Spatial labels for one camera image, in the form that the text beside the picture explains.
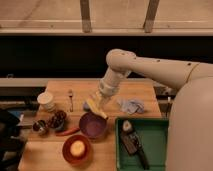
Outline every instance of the black handle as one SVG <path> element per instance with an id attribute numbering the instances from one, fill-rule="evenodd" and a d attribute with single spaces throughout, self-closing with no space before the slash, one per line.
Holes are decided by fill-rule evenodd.
<path id="1" fill-rule="evenodd" d="M 144 170 L 149 170 L 149 162 L 148 162 L 148 160 L 146 158 L 146 155 L 145 155 L 145 153 L 143 151 L 143 148 L 141 148 L 141 147 L 138 148 L 137 154 L 138 154 L 138 157 L 140 159 L 140 162 L 141 162 Z"/>

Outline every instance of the purple bowl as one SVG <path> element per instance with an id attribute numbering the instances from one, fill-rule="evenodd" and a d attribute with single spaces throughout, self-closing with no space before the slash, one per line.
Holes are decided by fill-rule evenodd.
<path id="1" fill-rule="evenodd" d="M 88 138 L 99 138 L 104 135 L 107 127 L 107 121 L 101 116 L 92 112 L 84 114 L 79 121 L 81 132 Z"/>

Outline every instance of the crumpled paper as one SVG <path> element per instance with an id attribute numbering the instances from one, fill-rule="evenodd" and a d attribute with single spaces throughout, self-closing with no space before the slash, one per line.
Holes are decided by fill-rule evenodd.
<path id="1" fill-rule="evenodd" d="M 144 113 L 144 103 L 141 100 L 138 99 L 130 99 L 130 100 L 125 100 L 125 99 L 118 99 L 117 103 L 121 107 L 121 111 L 128 113 L 128 114 L 133 114 L 133 113 Z"/>

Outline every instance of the dark green tray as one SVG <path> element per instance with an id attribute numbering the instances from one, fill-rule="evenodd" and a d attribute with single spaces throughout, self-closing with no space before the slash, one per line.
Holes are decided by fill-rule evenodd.
<path id="1" fill-rule="evenodd" d="M 123 121 L 127 118 L 117 118 L 116 125 L 116 165 L 118 171 L 144 170 L 137 155 L 129 156 L 119 138 Z M 168 120 L 128 118 L 140 137 L 150 171 L 164 171 L 166 160 Z"/>

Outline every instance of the white cup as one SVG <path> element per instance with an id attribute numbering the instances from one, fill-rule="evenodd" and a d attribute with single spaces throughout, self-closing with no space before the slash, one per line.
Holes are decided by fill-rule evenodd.
<path id="1" fill-rule="evenodd" d="M 39 94 L 37 101 L 47 112 L 52 112 L 55 110 L 52 93 L 43 92 Z"/>

